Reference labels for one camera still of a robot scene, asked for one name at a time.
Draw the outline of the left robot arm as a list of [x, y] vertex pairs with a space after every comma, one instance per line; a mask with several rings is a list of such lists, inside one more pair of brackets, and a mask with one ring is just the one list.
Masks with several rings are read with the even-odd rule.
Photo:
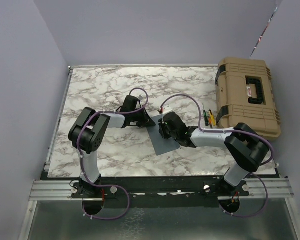
[[72, 128], [68, 139], [77, 149], [80, 159], [81, 180], [84, 183], [83, 191], [87, 196], [96, 197], [101, 186], [96, 182], [101, 176], [97, 150], [101, 146], [107, 129], [124, 129], [126, 127], [148, 128], [155, 127], [156, 123], [150, 118], [141, 101], [127, 95], [123, 105], [116, 111], [95, 111], [85, 107]]

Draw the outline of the grey-blue envelope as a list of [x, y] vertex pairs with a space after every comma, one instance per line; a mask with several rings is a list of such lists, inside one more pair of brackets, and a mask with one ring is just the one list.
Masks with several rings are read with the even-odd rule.
[[180, 148], [180, 145], [175, 140], [172, 138], [164, 139], [159, 133], [159, 119], [161, 118], [161, 114], [151, 117], [151, 119], [156, 123], [156, 126], [146, 128], [157, 156], [175, 151]]

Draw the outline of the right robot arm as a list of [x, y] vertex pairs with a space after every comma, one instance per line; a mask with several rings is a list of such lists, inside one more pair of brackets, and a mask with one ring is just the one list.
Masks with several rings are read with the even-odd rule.
[[267, 140], [244, 123], [223, 129], [199, 129], [186, 126], [172, 111], [159, 119], [158, 125], [163, 139], [173, 139], [182, 147], [228, 149], [235, 163], [227, 170], [219, 184], [220, 191], [226, 196], [236, 192], [241, 181], [250, 173], [255, 173], [272, 150]]

